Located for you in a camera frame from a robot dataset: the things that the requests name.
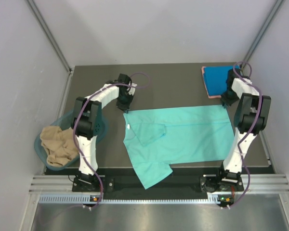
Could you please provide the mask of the teal green t shirt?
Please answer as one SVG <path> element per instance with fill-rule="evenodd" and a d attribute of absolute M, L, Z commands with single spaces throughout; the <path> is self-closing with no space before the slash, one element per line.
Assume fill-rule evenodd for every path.
<path fill-rule="evenodd" d="M 221 105 L 124 113 L 123 143 L 144 189 L 172 173 L 171 165 L 224 160 L 234 133 Z"/>

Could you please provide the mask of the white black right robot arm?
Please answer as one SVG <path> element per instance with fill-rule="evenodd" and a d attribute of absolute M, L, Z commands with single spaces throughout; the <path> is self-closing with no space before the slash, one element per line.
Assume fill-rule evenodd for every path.
<path fill-rule="evenodd" d="M 271 106 L 271 97 L 263 95 L 248 76 L 240 75 L 238 68 L 228 71 L 226 85 L 226 91 L 221 95 L 222 106 L 235 102 L 238 105 L 233 120 L 234 141 L 215 178 L 216 187 L 222 191 L 238 183 L 244 158 L 251 143 L 265 129 Z"/>

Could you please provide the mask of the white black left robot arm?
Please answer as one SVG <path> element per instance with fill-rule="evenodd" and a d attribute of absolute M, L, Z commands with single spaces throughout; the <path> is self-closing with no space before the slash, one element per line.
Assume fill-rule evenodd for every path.
<path fill-rule="evenodd" d="M 96 143 L 104 133 L 105 122 L 102 109 L 116 100 L 116 107 L 127 113 L 134 98 L 137 84 L 125 74 L 118 79 L 106 82 L 98 91 L 87 97 L 78 97 L 73 110 L 73 139 L 78 145 L 80 155 L 79 171 L 86 175 L 83 185 L 89 191 L 99 187 L 100 180 L 94 176 L 98 169 L 96 161 Z"/>

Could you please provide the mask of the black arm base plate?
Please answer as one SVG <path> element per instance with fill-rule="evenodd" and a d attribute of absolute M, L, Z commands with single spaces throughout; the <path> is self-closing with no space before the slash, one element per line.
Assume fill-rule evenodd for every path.
<path fill-rule="evenodd" d="M 96 176 L 77 173 L 72 191 L 98 193 L 104 199 L 204 199 L 208 193 L 238 193 L 237 184 L 221 182 L 216 168 L 173 168 L 172 173 L 154 186 L 145 189 L 132 168 L 102 168 Z"/>

